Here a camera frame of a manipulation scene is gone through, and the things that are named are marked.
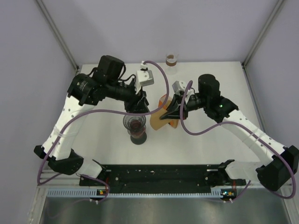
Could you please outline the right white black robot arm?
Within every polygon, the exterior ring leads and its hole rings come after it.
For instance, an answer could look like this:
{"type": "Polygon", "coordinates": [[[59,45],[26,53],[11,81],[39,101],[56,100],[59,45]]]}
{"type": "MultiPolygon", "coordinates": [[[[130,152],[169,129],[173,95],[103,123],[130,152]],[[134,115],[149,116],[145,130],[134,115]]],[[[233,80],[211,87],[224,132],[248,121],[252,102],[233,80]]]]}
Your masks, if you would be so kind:
{"type": "Polygon", "coordinates": [[[218,173],[222,184],[244,179],[260,182],[266,189],[276,192],[291,180],[296,189],[294,175],[298,170],[299,150],[277,142],[246,118],[235,103],[221,95],[220,83],[214,75],[200,75],[195,93],[191,90],[192,82],[176,81],[172,88],[173,99],[161,119],[184,121],[189,112],[203,109],[217,126],[230,131],[258,157],[258,162],[229,161],[218,173]]]}

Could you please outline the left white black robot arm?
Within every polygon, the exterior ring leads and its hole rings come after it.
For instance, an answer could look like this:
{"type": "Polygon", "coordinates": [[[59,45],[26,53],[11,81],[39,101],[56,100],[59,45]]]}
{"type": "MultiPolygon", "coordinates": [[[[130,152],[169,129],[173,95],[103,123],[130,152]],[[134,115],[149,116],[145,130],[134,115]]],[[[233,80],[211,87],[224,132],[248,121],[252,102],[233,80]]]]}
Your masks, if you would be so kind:
{"type": "Polygon", "coordinates": [[[53,131],[42,145],[34,149],[39,158],[48,161],[53,171],[65,175],[87,175],[96,185],[105,182],[102,166],[95,160],[76,154],[72,148],[86,116],[73,121],[67,128],[63,127],[79,114],[93,110],[105,98],[124,102],[127,113],[147,113],[149,103],[142,88],[154,83],[151,71],[141,64],[129,84],[121,79],[125,71],[126,65],[122,60],[106,55],[101,57],[90,74],[81,73],[73,78],[53,131]]]}

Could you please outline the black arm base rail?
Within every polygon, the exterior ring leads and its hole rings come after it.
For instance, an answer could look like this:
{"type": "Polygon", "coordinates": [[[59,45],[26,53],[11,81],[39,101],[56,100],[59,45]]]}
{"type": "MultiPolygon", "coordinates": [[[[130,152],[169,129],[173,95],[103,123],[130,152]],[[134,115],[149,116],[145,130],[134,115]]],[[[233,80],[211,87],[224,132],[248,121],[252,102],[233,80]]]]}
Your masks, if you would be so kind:
{"type": "Polygon", "coordinates": [[[231,179],[221,164],[204,165],[104,165],[98,179],[110,193],[210,193],[215,186],[244,186],[244,179],[231,179]]]}

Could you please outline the clear plastic coffee dripper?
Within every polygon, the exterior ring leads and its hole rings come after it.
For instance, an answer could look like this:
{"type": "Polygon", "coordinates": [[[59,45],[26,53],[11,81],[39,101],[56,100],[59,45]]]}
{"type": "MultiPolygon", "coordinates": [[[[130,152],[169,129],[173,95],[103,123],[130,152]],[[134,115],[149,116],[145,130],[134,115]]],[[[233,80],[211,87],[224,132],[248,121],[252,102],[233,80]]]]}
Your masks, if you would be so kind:
{"type": "Polygon", "coordinates": [[[125,115],[123,125],[130,135],[142,133],[146,128],[146,117],[125,115]]]}

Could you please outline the brown paper coffee filter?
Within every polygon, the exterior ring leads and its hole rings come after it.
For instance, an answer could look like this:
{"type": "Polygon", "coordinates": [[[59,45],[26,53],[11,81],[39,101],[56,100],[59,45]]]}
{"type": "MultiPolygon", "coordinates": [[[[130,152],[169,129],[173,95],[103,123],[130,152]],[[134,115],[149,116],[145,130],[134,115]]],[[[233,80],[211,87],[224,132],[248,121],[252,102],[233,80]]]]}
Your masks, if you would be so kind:
{"type": "Polygon", "coordinates": [[[171,122],[170,119],[160,119],[160,117],[162,115],[164,115],[167,111],[165,109],[161,109],[155,113],[153,113],[150,116],[150,126],[154,129],[154,130],[158,130],[161,127],[163,127],[164,125],[168,124],[169,122],[171,122]]]}

